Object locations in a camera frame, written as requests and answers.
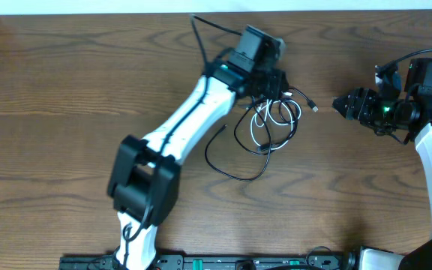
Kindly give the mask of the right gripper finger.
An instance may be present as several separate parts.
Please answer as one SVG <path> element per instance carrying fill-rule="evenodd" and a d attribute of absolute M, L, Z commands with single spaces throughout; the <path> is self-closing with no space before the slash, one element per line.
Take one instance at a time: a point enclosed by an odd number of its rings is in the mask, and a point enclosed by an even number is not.
<path fill-rule="evenodd" d="M 333 100 L 333 107 L 351 107 L 355 102 L 355 95 L 352 93 L 342 95 L 340 97 L 336 97 Z"/>
<path fill-rule="evenodd" d="M 347 108 L 345 106 L 332 106 L 342 117 L 347 117 Z"/>

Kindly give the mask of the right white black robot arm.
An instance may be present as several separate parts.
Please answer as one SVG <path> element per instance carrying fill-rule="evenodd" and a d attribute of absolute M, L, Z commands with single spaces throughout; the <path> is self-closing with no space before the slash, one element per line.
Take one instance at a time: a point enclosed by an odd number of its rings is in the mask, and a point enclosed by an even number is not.
<path fill-rule="evenodd" d="M 430 240 L 407 255 L 363 247 L 347 269 L 432 269 L 432 58 L 414 58 L 402 83 L 398 63 L 375 72 L 377 90 L 356 88 L 332 106 L 345 119 L 356 120 L 377 136 L 407 132 L 402 144 L 414 143 L 424 169 L 430 202 Z"/>

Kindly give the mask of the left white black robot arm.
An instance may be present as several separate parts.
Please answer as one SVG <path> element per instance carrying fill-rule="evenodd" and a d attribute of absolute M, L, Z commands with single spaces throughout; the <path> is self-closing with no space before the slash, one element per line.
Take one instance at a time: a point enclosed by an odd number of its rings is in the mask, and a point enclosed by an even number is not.
<path fill-rule="evenodd" d="M 160 127 L 121 141 L 107 188 L 121 226 L 117 269 L 147 269 L 154 261 L 158 226 L 178 199 L 182 164 L 209 128 L 239 98 L 278 99 L 287 90 L 286 74 L 275 67 L 284 41 L 250 25 L 239 36 L 236 48 L 204 62 L 190 96 Z"/>

